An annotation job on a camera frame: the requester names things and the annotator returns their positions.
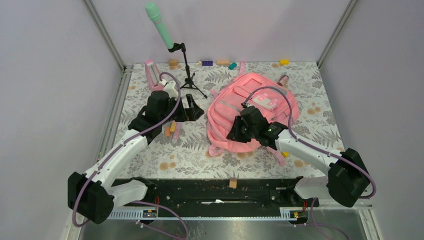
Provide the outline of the pink school backpack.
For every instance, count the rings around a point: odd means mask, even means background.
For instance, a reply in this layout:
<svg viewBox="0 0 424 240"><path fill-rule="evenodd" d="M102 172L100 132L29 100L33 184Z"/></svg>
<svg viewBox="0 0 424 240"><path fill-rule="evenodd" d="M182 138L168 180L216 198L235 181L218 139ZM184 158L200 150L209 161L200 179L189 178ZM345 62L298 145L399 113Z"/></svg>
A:
<svg viewBox="0 0 424 240"><path fill-rule="evenodd" d="M280 82L244 70L242 62L235 79L220 92L211 90L214 100L207 109L208 154L247 153L265 146L284 166L285 159L277 153L274 140L280 130L299 119L297 100Z"/></svg>

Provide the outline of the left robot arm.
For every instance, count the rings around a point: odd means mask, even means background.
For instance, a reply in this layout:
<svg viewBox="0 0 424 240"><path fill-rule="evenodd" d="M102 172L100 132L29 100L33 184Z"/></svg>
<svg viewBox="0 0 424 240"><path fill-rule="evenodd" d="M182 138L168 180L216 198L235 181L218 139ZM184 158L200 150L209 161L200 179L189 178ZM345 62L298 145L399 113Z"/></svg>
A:
<svg viewBox="0 0 424 240"><path fill-rule="evenodd" d="M69 176L67 205L73 218L80 214L101 224L117 207L133 201L144 206L154 202L154 190L142 180L130 179L116 186L113 183L123 168L161 133L163 124L195 122L204 115L191 94L186 95L186 100L188 107L184 107L179 94L153 91L118 143L84 173L73 172Z"/></svg>

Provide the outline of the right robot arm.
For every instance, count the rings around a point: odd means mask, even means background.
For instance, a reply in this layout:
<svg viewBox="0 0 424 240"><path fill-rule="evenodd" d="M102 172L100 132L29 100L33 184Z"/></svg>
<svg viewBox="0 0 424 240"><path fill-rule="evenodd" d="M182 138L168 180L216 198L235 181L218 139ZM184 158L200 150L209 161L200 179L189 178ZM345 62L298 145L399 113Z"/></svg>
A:
<svg viewBox="0 0 424 240"><path fill-rule="evenodd" d="M351 208L363 198L366 188L373 182L360 154L347 148L338 152L308 139L302 139L287 125L268 122L260 110L249 106L234 119L226 137L228 140L249 143L256 140L261 146L278 152L288 152L320 170L323 177L301 177L287 191L287 201L293 206L306 199L333 199Z"/></svg>

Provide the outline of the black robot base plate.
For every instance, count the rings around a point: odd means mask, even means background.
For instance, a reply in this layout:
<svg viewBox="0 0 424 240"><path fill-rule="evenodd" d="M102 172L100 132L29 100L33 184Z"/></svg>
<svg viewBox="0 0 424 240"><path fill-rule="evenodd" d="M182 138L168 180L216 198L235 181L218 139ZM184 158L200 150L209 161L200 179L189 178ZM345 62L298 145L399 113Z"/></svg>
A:
<svg viewBox="0 0 424 240"><path fill-rule="evenodd" d="M180 217L267 218L280 216L280 208L318 207L312 198L301 199L294 192L293 178L237 179L145 179L148 186L143 202L160 204Z"/></svg>

